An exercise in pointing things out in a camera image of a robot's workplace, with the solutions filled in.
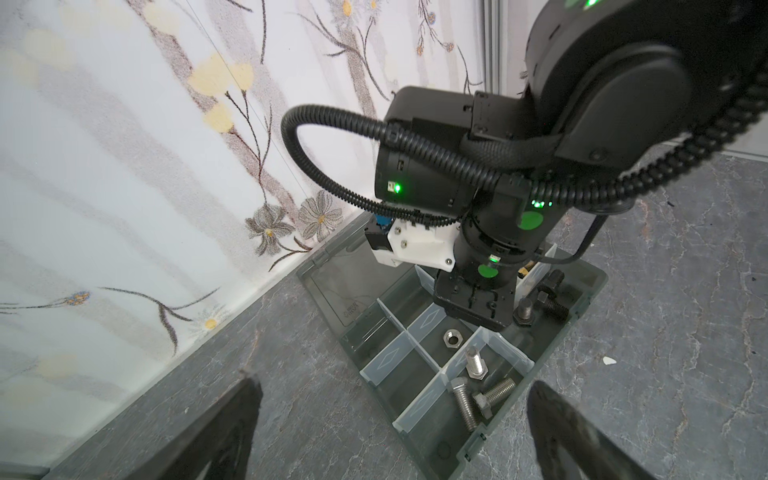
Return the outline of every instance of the black cable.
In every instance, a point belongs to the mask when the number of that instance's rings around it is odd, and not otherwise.
[[[533,255],[533,260],[536,260],[537,262],[541,263],[550,263],[552,265],[565,265],[566,263],[575,262],[576,260],[580,259],[582,255],[584,255],[584,252],[587,251],[587,248],[589,248],[590,245],[592,245],[592,240],[598,235],[598,232],[600,232],[600,229],[605,225],[605,221],[608,220],[608,215],[597,215],[594,220],[592,220],[592,225],[589,226],[589,230],[587,230],[587,234],[584,235],[584,239],[581,241],[581,245],[578,246],[578,250],[576,250],[576,253],[571,255],[567,258],[554,258],[554,257],[540,257],[536,253]]]
[[[296,133],[298,127],[304,124],[340,128],[378,140],[385,146],[404,152],[413,158],[418,158],[421,162],[432,165],[437,170],[444,171],[465,184],[485,190],[492,190],[500,176],[492,168],[476,166],[461,155],[440,147],[397,124],[387,124],[351,111],[323,105],[299,105],[288,110],[280,124],[280,130],[286,149],[296,165],[310,180],[331,194],[376,215],[400,218],[430,227],[442,227],[458,220],[458,218],[425,214],[418,210],[391,207],[365,198],[339,185],[320,171],[304,153]]]
[[[631,199],[662,187],[723,150],[736,135],[768,110],[768,63],[765,61],[741,94],[681,145],[638,172],[606,184],[576,187],[555,182],[531,182],[531,199],[564,207],[587,207]]]

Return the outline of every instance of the white wall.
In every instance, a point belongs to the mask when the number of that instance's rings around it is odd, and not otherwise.
[[[461,0],[0,3],[0,461],[56,463],[355,214],[290,106],[461,91],[481,31]],[[375,145],[301,135],[372,193]]]

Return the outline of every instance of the yellow flower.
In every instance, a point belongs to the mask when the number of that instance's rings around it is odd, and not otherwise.
[[[253,69],[244,63],[227,68],[221,55],[213,54],[192,71],[187,83],[197,93],[210,97],[223,95],[233,84],[240,90],[247,90],[253,83]]]
[[[232,75],[227,70],[227,64],[221,55],[214,53],[192,71],[187,83],[203,95],[222,95],[232,83]]]
[[[38,84],[38,66],[16,50],[4,48],[0,51],[0,71],[8,71],[16,80],[29,87]]]
[[[90,13],[70,5],[62,5],[58,8],[58,16],[67,30],[79,35],[89,35],[94,27],[94,19]]]
[[[235,84],[240,90],[248,90],[253,83],[253,68],[247,63],[232,65],[230,68]]]
[[[117,0],[96,0],[99,20],[117,30],[126,31],[131,27],[133,18],[128,13],[130,7],[117,4]]]
[[[230,111],[224,104],[215,104],[213,108],[206,112],[203,120],[220,134],[229,131],[234,126]]]
[[[142,12],[147,23],[158,31],[168,35],[179,33],[179,18],[167,8],[159,6],[156,2],[148,2]]]
[[[24,36],[24,52],[40,63],[69,70],[74,65],[74,56],[67,49],[63,38],[52,31],[36,28]]]

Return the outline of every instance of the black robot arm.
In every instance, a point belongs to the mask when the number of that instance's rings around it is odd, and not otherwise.
[[[283,118],[291,157],[331,194],[431,233],[458,222],[452,257],[435,265],[435,302],[497,331],[512,322],[513,305],[500,304],[497,292],[515,291],[521,266],[577,259],[607,216],[696,167],[768,109],[765,2],[565,3],[550,1],[531,30],[522,98],[407,87],[384,121],[316,105]],[[380,142],[381,202],[323,174],[301,147],[303,124]],[[622,175],[651,145],[685,131],[680,146]],[[541,245],[570,207],[596,216],[581,247],[568,259],[543,257]],[[372,225],[379,231],[369,242],[397,258],[391,226]],[[495,300],[479,302],[484,295]]]

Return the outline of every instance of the bolt thread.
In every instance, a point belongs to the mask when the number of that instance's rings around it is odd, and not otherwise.
[[[568,318],[568,314],[570,313],[570,310],[566,307],[561,305],[560,303],[555,302],[551,298],[547,298],[542,306],[544,307],[544,310],[553,313],[555,316],[559,317],[562,320],[565,320]]]
[[[475,347],[467,349],[467,371],[472,375],[482,374],[482,363],[480,363],[480,352]]]
[[[467,425],[467,430],[471,432],[478,428],[478,420],[475,417],[475,410],[472,408],[472,403],[469,401],[467,388],[464,386],[459,389],[454,389],[453,394],[456,396],[458,410],[462,413],[462,418]]]
[[[549,279],[555,286],[560,286],[563,280],[565,280],[565,273],[562,270],[552,270],[549,274]]]
[[[493,386],[492,389],[483,393],[490,406],[496,406],[503,399],[506,399],[515,387],[515,381],[512,379],[503,379]]]

